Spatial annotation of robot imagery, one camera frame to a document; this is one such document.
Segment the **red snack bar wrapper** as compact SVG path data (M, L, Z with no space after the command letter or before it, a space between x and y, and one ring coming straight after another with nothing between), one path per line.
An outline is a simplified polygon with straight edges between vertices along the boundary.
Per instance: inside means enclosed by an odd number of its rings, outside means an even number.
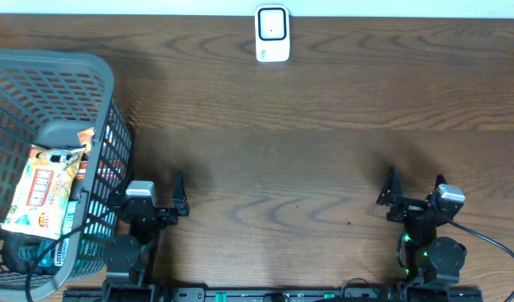
M86 156L83 156L80 161L79 169L77 170L77 173L75 175L75 180L82 181L85 179L87 165L88 165L87 158L86 158Z

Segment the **orange small box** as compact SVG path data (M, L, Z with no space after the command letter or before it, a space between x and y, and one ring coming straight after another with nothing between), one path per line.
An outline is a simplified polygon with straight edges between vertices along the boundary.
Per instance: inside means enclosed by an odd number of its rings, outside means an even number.
M77 137L80 142L80 146L85 148L84 154L89 155L92 149L92 139L95 135L95 130L93 127L87 128L77 133Z

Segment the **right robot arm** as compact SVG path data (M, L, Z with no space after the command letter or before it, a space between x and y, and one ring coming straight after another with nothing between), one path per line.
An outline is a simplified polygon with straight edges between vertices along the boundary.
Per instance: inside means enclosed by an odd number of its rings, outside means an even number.
M397 260L406 270L406 279L394 286L390 295L396 301L449 301L467 250L450 237L440 237L437 228L461 210L465 193L440 174L425 198L406 197L397 169L391 167L376 203L389 208L388 221L403 225Z

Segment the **teal Listerine mouthwash bottle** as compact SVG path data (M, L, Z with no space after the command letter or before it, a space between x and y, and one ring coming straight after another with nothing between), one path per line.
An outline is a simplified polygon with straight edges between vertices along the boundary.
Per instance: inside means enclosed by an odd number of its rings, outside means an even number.
M72 230L75 209L77 201L69 201L65 213L65 217L62 224L61 235L65 235ZM48 274L55 275L62 267L69 246L70 239L66 238L63 242L59 242L54 248L50 249L49 252L43 256L35 269L36 274ZM26 268L30 268L36 258L45 250L51 241L37 240L36 242L22 245L18 249L18 260L26 265Z

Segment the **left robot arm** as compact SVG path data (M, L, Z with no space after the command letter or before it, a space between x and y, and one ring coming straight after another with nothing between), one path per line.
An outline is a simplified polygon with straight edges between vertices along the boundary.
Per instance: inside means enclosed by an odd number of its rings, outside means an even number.
M170 301L169 290L149 281L161 232L190 214L183 174L176 174L172 207L157 205L152 181L127 180L113 191L107 204L118 219L129 225L127 234L116 235L106 244L103 260L106 280L103 301Z

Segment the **yellow snack bag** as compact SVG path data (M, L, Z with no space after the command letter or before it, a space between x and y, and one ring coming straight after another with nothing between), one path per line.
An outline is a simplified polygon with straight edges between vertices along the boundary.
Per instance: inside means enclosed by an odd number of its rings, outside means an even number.
M86 149L32 145L0 228L56 240L61 237L72 184Z

